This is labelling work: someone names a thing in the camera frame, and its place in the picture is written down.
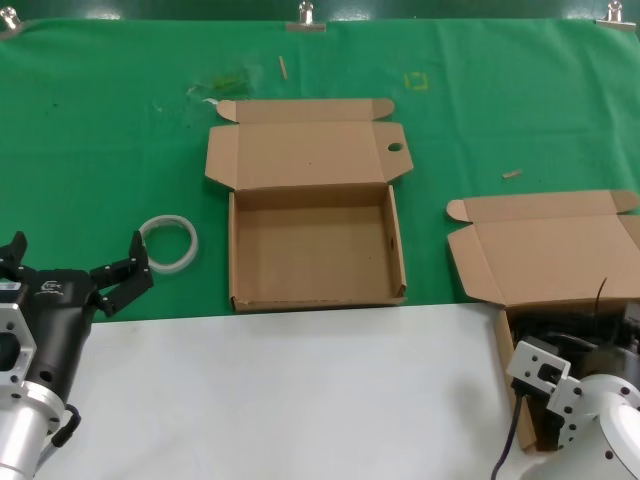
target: open cardboard box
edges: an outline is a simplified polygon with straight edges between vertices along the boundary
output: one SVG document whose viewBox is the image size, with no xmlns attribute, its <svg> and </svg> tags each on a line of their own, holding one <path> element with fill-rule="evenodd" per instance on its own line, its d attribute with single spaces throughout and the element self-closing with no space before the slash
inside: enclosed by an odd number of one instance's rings
<svg viewBox="0 0 640 480">
<path fill-rule="evenodd" d="M 393 102 L 222 101 L 206 176 L 229 200 L 235 310 L 404 301 L 393 187 L 413 164 L 402 126 L 373 120 Z"/>
<path fill-rule="evenodd" d="M 453 200 L 447 213 L 471 223 L 449 235 L 466 293 L 504 307 L 496 323 L 504 370 L 514 352 L 511 322 L 528 310 L 593 311 L 598 289 L 603 309 L 622 309 L 640 298 L 640 216 L 628 191 L 585 191 Z M 511 378 L 505 374 L 509 395 Z M 523 450 L 549 450 L 534 405 L 518 425 Z"/>
</svg>

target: white table surface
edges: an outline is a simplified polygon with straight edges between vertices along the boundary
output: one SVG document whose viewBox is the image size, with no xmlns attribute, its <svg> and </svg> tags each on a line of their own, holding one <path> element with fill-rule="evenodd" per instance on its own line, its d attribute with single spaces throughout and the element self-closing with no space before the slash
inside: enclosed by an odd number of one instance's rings
<svg viewBox="0 0 640 480">
<path fill-rule="evenodd" d="M 482 305 L 94 325 L 39 480 L 489 479 L 510 414 Z M 517 444 L 501 471 L 533 462 Z"/>
</svg>

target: black cable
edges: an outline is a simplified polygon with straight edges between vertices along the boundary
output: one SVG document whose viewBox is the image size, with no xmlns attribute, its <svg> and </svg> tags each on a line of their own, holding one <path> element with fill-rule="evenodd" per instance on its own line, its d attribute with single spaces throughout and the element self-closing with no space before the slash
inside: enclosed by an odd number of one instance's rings
<svg viewBox="0 0 640 480">
<path fill-rule="evenodd" d="M 516 436 L 516 427 L 518 426 L 518 419 L 520 418 L 520 410 L 522 410 L 522 398 L 523 396 L 519 393 L 516 393 L 516 405 L 513 408 L 513 418 L 511 419 L 511 426 L 509 427 L 509 433 L 507 434 L 507 441 L 504 444 L 504 450 L 502 450 L 502 455 L 498 459 L 496 466 L 493 467 L 493 472 L 491 472 L 491 480 L 496 480 L 498 476 L 498 471 L 502 464 L 507 459 L 507 455 L 509 455 L 509 450 L 511 450 L 511 444 L 513 443 L 513 438 Z"/>
<path fill-rule="evenodd" d="M 69 441 L 73 436 L 73 432 L 76 431 L 76 428 L 78 428 L 82 421 L 80 412 L 78 412 L 76 407 L 68 403 L 66 410 L 71 413 L 71 418 L 69 418 L 69 421 L 64 427 L 60 428 L 60 430 L 51 437 L 51 444 L 56 448 L 62 448 L 64 444 Z"/>
</svg>

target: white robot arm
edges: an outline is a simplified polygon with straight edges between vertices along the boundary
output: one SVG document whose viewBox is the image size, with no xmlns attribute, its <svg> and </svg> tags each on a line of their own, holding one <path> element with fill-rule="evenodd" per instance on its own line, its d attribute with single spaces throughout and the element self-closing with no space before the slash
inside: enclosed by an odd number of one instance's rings
<svg viewBox="0 0 640 480">
<path fill-rule="evenodd" d="M 577 380 L 569 362 L 532 343 L 518 343 L 507 373 L 517 391 L 548 398 L 564 425 L 558 451 L 522 480 L 640 479 L 638 389 L 610 374 Z"/>
</svg>

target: box lid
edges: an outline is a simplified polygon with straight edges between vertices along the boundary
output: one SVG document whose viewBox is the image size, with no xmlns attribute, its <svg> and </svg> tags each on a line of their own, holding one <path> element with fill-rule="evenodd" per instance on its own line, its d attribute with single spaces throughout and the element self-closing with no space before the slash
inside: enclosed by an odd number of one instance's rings
<svg viewBox="0 0 640 480">
<path fill-rule="evenodd" d="M 206 176 L 236 190 L 386 183 L 413 168 L 388 99 L 221 101 Z"/>
<path fill-rule="evenodd" d="M 447 213 L 473 225 L 449 235 L 466 293 L 504 306 L 640 298 L 639 205 L 629 191 L 453 200 Z"/>
</svg>

